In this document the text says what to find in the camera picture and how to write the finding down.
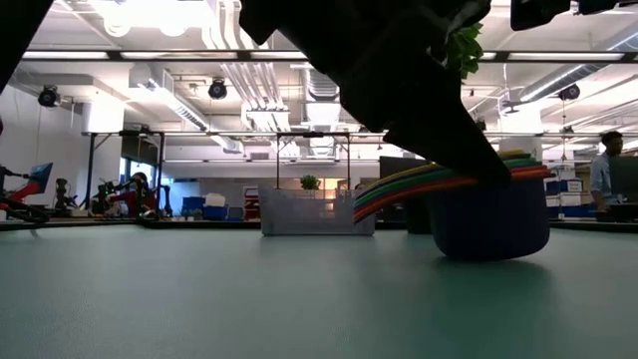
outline clear plastic bin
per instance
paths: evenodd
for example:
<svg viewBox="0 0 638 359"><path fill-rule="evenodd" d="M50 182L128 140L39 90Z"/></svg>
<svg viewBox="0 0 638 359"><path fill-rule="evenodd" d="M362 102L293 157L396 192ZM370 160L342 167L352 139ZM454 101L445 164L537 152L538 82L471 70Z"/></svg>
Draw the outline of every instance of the clear plastic bin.
<svg viewBox="0 0 638 359"><path fill-rule="evenodd" d="M259 187L264 235L373 235L375 217L354 224L355 192Z"/></svg>

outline person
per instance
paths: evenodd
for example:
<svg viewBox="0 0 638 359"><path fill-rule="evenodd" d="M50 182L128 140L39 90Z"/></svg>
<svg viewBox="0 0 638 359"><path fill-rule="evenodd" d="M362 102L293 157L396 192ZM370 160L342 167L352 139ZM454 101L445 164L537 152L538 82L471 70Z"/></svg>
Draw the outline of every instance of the person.
<svg viewBox="0 0 638 359"><path fill-rule="evenodd" d="M135 190L127 191L122 194L109 197L109 201L123 200L129 208L129 217L138 217L140 214L148 210L156 208L155 194L149 190L149 180L144 173L136 173L131 176L131 183L135 185ZM138 189L137 185L142 186L142 208L138 206Z"/></svg>
<svg viewBox="0 0 638 359"><path fill-rule="evenodd" d="M622 202L622 195L611 192L609 159L622 153L622 134L611 131L601 138L605 152L591 163L590 192L598 211L607 211L610 205Z"/></svg>

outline green table surface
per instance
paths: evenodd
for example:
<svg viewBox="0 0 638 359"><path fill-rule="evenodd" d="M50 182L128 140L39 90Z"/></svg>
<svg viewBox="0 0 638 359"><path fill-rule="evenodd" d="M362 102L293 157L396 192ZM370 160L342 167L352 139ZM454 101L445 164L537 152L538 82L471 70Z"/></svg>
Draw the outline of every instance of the green table surface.
<svg viewBox="0 0 638 359"><path fill-rule="evenodd" d="M428 236L0 232L0 358L637 358L638 237L521 260Z"/></svg>

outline ceiling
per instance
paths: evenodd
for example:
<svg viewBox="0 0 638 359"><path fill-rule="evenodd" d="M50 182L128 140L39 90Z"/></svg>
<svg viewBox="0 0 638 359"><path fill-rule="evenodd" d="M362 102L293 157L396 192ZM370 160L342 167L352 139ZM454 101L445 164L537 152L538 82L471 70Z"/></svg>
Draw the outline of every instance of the ceiling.
<svg viewBox="0 0 638 359"><path fill-rule="evenodd" d="M481 21L483 28L478 40L485 50L590 51L599 50L608 39L619 33L631 33L632 28L638 33L638 17L635 16L638 7L586 17L565 13L557 16L546 26L514 33L509 28L508 4L508 1L493 0L491 13ZM103 14L95 13L95 8L89 3L56 2L33 39L30 50L206 49L201 39L199 25L189 24L188 17L185 19L185 26L188 28L180 36L166 36L159 28L148 26L133 27L127 35L113 37L105 31ZM238 27L235 27L235 35L239 37ZM271 49L295 49L278 33L269 39L267 44ZM42 74L89 75L128 99L125 118L127 122L146 123L157 129L192 131L165 105L139 99L139 91L136 91L138 89L131 89L129 84L130 70L133 65L134 63L23 63L18 74L22 72L28 75L21 77L24 81ZM188 101L190 106L210 117L210 120L221 128L242 130L239 117L243 102L233 88L233 84L226 81L228 96L224 100L214 101L207 94L212 79L224 76L220 64L161 63L150 64L150 67L155 72L168 71L175 79L175 92ZM499 131L497 101L490 97L501 96L507 89L515 91L525 88L561 67L564 65L481 64L479 71L470 75L465 81L462 93L464 105L469 110L476 110L473 115L485 119L489 131ZM552 98L533 103L533 111L540 112L542 127L546 131L558 131L563 124L578 122L580 119L594 115L599 115L600 119L592 121L589 126L579 131L603 132L612 128L633 130L632 124L638 125L638 111L633 108L633 105L627 106L626 111L620 114L607 113L614 106L638 98L638 93L632 91L638 85L638 82L634 80L634 76L638 75L637 70L638 67L632 65L608 66L578 81L581 96L578 100L565 104L564 114L563 104L558 99ZM303 122L306 119L306 113L301 71L291 68L290 64L275 63L274 72L281 98L290 111L290 124ZM346 112L342 111L340 118L342 123L352 124L352 130L356 130L354 126L356 122ZM193 143L201 144L201 139ZM581 143L595 144L595 140L581 141Z"/></svg>

